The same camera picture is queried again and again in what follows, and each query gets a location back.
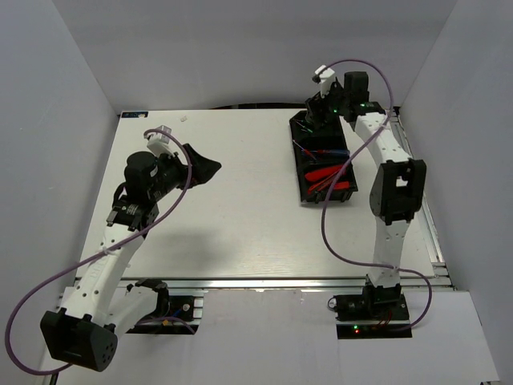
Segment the blue red screwdriver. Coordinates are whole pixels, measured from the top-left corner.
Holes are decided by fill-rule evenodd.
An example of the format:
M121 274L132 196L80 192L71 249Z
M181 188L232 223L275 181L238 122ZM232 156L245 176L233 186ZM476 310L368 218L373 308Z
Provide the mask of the blue red screwdriver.
M349 157L350 151L347 149L318 149L314 151L319 151L323 154L323 156L340 156L340 157Z
M324 158L323 154L319 151L302 150L301 154L304 157L309 158L314 161L319 161Z
M308 149L301 146L296 140L292 140L293 146L296 150L297 159L305 159L317 163L319 159Z

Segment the large red black utility knife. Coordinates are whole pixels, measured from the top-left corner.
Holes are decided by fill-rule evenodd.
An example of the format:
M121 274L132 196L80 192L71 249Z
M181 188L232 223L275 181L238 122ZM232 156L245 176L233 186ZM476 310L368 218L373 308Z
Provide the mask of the large red black utility knife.
M341 170L342 165L337 164L329 167L315 169L305 174L305 180L309 182L308 193L320 191L331 183L333 178Z

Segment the red black utility knife small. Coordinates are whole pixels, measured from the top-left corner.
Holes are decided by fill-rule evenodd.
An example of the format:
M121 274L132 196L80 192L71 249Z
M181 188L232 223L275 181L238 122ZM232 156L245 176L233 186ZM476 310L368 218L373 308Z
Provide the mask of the red black utility knife small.
M345 191L350 189L350 183L348 181L338 182L334 185L334 191Z

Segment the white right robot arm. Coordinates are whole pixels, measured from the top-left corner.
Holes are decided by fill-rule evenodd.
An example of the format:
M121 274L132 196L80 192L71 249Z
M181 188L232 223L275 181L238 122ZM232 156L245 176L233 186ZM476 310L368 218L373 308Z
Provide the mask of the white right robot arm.
M406 232L422 206L426 163L413 159L395 139L390 113L369 100L369 76L364 71L345 73L343 83L327 66L315 70L320 86L314 114L343 117L362 140L377 166L370 190L370 209L376 220L374 259L363 289L363 313L373 320L388 314L401 296L400 264Z

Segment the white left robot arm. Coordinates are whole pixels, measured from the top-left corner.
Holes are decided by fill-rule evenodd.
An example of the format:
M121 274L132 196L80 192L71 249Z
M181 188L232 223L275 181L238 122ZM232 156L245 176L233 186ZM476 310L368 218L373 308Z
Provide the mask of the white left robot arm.
M104 371L122 335L144 319L160 320L171 307L166 283L145 278L113 302L129 261L146 237L122 241L153 224L158 202L175 188L205 184L221 164L184 145L191 163L185 165L166 148L135 152L127 158L124 182L115 192L99 249L103 256L89 264L74 292L54 311L47 311L40 328L50 356L71 365Z

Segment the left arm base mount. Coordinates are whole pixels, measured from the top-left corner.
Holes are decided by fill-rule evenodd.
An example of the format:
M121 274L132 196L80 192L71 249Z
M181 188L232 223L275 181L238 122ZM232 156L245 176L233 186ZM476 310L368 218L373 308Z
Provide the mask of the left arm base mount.
M157 293L156 309L145 315L143 323L136 324L128 334L192 335L200 324L203 294L175 291L165 281L145 278L129 284L126 294L135 288L146 288Z

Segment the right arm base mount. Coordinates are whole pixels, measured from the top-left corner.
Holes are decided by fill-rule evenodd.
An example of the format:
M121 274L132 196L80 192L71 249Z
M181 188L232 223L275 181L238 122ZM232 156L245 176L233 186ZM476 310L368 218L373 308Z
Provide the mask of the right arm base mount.
M327 307L335 313L338 340L411 338L410 314L406 298L395 304L367 306L362 294L332 296Z

